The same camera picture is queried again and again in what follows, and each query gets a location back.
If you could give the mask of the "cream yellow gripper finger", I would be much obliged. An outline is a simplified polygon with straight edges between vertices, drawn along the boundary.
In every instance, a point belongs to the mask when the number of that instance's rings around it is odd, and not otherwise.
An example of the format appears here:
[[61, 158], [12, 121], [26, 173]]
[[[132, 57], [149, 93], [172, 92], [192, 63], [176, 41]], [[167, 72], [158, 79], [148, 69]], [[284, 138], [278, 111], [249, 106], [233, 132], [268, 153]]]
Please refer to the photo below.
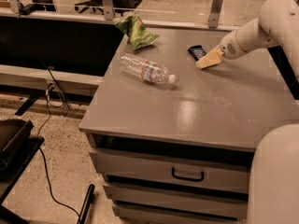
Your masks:
[[205, 69], [222, 61], [223, 52], [220, 49], [212, 49], [204, 57], [195, 63], [199, 69]]

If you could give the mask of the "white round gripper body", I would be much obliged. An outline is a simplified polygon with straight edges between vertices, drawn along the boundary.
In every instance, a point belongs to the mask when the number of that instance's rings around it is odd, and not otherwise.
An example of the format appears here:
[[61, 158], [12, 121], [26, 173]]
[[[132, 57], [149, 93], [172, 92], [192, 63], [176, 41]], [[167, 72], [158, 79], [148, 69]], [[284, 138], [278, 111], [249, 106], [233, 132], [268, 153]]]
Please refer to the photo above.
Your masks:
[[226, 59], [235, 60], [248, 53], [241, 47], [237, 33], [237, 30], [232, 31], [230, 34], [226, 35], [219, 44], [223, 56]]

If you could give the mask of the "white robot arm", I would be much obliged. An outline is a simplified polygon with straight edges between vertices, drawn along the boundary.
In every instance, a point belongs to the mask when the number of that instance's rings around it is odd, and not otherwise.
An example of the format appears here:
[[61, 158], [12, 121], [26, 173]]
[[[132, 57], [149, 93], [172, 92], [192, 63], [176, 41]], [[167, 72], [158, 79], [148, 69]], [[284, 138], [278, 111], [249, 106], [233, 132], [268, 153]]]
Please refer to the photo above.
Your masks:
[[[292, 96], [298, 97], [299, 6], [267, 0], [258, 17], [226, 35], [196, 62], [199, 69], [266, 48]], [[249, 178], [247, 224], [298, 224], [299, 124], [268, 133], [257, 146]]]

